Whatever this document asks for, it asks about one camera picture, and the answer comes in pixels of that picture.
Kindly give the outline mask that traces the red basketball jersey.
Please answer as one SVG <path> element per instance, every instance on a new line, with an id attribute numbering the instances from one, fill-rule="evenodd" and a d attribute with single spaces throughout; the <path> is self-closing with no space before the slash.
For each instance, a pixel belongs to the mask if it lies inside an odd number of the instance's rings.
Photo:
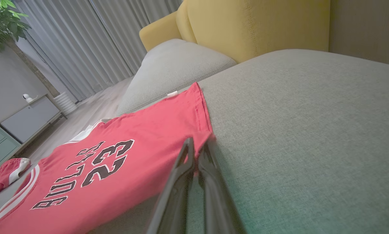
<path id="1" fill-rule="evenodd" d="M 159 194 L 187 138 L 212 135 L 197 83 L 135 113 L 99 121 L 56 147 L 0 209 L 0 234 L 83 234 Z"/>

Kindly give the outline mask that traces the green potted tree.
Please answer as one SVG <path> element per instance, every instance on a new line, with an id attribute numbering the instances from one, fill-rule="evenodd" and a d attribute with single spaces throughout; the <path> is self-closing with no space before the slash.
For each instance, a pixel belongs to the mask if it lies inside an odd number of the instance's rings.
<path id="1" fill-rule="evenodd" d="M 12 49 L 46 87 L 48 92 L 53 97 L 57 97 L 60 95 L 57 89 L 16 44 L 20 38 L 27 39 L 27 31 L 31 27 L 22 22 L 22 18 L 27 17 L 28 15 L 17 11 L 17 7 L 12 0 L 0 0 L 0 52 L 3 52 L 7 47 Z"/>

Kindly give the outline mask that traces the low media cabinet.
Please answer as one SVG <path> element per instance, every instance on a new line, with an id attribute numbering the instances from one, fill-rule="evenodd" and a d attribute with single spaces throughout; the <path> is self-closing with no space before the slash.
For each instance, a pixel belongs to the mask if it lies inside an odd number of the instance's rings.
<path id="1" fill-rule="evenodd" d="M 16 157 L 57 119 L 67 118 L 48 95 L 28 103 L 0 122 L 0 166 Z"/>

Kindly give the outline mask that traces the grey pleated curtain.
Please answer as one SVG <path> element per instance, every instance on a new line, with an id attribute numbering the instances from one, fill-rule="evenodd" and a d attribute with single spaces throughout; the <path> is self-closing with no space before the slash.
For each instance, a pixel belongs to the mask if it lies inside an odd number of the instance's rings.
<path id="1" fill-rule="evenodd" d="M 27 41 L 80 102 L 135 75 L 147 53 L 139 31 L 183 0 L 14 0 Z"/>

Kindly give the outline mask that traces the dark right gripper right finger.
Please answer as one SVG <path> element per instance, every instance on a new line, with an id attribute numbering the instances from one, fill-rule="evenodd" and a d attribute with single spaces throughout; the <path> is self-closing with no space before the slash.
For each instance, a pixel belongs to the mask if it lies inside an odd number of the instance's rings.
<path id="1" fill-rule="evenodd" d="M 199 185 L 204 190 L 205 234 L 247 234 L 221 173 L 217 142 L 208 139 L 199 151 Z"/>

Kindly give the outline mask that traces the small grey sofa seat cushion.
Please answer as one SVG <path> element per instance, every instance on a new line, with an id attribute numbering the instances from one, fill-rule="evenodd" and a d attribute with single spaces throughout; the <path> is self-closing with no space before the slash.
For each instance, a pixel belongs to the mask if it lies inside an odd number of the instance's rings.
<path id="1" fill-rule="evenodd" d="M 133 113 L 236 65 L 227 55 L 181 39 L 147 52 L 119 102 L 116 114 Z"/>

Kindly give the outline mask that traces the large grey sofa seat cushion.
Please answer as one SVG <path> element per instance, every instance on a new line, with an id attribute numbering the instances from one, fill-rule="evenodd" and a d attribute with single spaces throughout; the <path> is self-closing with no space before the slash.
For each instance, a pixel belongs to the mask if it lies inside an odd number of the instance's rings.
<path id="1" fill-rule="evenodd" d="M 389 65 L 284 49 L 196 83 L 248 234 L 389 234 Z M 186 234 L 205 234 L 199 152 Z M 83 234 L 145 233 L 159 194 Z"/>

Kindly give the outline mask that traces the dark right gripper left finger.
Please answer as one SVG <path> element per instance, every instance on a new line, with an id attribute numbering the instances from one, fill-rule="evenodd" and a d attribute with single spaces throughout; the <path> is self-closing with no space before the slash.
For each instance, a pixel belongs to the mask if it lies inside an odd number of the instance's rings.
<path id="1" fill-rule="evenodd" d="M 145 234 L 186 234 L 188 194 L 195 172 L 193 138 L 187 138 L 156 202 Z"/>

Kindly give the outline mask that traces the yellow sofa back cushion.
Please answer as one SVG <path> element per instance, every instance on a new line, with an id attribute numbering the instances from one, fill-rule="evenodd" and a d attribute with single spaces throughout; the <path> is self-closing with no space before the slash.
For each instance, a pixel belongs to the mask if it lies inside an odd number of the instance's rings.
<path id="1" fill-rule="evenodd" d="M 327 51 L 330 0 L 183 0 L 181 38 L 237 63 L 281 49 Z"/>
<path id="2" fill-rule="evenodd" d="M 147 52 L 168 40 L 182 39 L 176 17 L 177 12 L 173 12 L 145 26 L 139 31 L 141 42 Z"/>

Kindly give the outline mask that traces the white ribbed plant pot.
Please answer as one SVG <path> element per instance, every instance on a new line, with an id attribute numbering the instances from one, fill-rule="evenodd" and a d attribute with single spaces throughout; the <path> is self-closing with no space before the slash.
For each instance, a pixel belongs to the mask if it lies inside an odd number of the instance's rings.
<path id="1" fill-rule="evenodd" d="M 54 97 L 54 101 L 61 108 L 61 111 L 65 115 L 69 115 L 77 110 L 77 105 L 70 99 L 66 92 Z"/>

